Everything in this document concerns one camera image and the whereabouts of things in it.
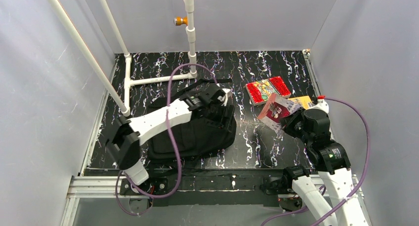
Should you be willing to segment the yellow picture cover book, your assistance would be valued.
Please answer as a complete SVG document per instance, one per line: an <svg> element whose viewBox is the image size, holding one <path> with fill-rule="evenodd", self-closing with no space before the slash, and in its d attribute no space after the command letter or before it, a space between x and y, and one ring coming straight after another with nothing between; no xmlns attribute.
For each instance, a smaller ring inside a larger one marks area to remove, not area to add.
<svg viewBox="0 0 419 226"><path fill-rule="evenodd" d="M311 98L307 95L306 96L289 98L289 100L300 104L304 109L310 109L315 105L312 102Z"/></svg>

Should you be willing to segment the black student backpack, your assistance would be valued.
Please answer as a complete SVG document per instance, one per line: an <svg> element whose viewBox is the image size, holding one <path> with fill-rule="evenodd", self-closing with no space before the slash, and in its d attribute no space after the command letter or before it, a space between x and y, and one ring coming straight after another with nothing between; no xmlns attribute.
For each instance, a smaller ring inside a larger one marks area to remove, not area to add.
<svg viewBox="0 0 419 226"><path fill-rule="evenodd" d="M237 122L235 105L213 106L207 116L171 128L181 158L208 156L231 146L235 140ZM167 131L147 141L148 158L156 162L175 159L174 148Z"/></svg>

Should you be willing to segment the pink red cover book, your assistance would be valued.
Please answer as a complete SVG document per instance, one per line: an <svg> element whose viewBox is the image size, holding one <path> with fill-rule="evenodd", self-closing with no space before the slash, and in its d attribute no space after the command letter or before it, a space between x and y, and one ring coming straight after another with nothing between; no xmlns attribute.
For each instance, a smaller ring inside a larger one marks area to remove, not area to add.
<svg viewBox="0 0 419 226"><path fill-rule="evenodd" d="M300 108L302 108L301 104L273 93L257 118L267 127L280 134L285 126L285 118L291 116Z"/></svg>

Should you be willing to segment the red colourful cover book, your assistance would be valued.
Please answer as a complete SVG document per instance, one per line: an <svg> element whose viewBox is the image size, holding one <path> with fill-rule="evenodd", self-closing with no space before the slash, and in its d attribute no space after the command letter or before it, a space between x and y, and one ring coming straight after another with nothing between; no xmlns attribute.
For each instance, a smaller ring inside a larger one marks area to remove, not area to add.
<svg viewBox="0 0 419 226"><path fill-rule="evenodd" d="M253 106L265 104L273 93L285 98L291 96L290 90L280 76L247 83L245 88Z"/></svg>

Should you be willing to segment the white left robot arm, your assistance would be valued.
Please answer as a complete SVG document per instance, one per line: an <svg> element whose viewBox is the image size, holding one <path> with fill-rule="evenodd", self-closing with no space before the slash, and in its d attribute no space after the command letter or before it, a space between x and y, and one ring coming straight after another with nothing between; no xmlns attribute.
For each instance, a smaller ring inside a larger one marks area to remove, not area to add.
<svg viewBox="0 0 419 226"><path fill-rule="evenodd" d="M221 124L232 91L211 83L204 90L181 94L169 104L141 117L120 116L106 140L106 148L117 168L133 184L140 185L149 178L139 157L139 148L154 136L170 128L199 118L209 118Z"/></svg>

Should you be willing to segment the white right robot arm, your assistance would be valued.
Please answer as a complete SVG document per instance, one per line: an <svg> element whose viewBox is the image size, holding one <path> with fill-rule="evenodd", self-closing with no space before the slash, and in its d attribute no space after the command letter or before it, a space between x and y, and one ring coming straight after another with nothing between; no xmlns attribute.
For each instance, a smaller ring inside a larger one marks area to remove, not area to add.
<svg viewBox="0 0 419 226"><path fill-rule="evenodd" d="M298 109L281 120L286 134L300 139L329 194L327 201L303 166L287 167L284 175L291 189L303 200L315 226L366 226L356 193L351 164L344 147L331 138L330 120L320 109Z"/></svg>

